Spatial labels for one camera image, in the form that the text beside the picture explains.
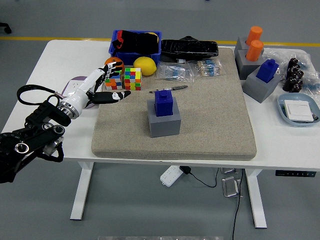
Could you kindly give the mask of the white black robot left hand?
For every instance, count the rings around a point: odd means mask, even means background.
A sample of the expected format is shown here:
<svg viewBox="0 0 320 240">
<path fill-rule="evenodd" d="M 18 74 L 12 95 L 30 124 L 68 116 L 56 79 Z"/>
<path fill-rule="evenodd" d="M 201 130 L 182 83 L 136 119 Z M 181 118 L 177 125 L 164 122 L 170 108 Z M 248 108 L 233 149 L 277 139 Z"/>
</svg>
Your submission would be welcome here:
<svg viewBox="0 0 320 240">
<path fill-rule="evenodd" d="M 76 119 L 89 104 L 113 104 L 129 96 L 129 90 L 97 92 L 106 79 L 119 75 L 121 64 L 121 61 L 113 61 L 103 68 L 94 70 L 71 96 L 65 97 L 59 103 L 58 108 L 71 119 Z"/>
</svg>

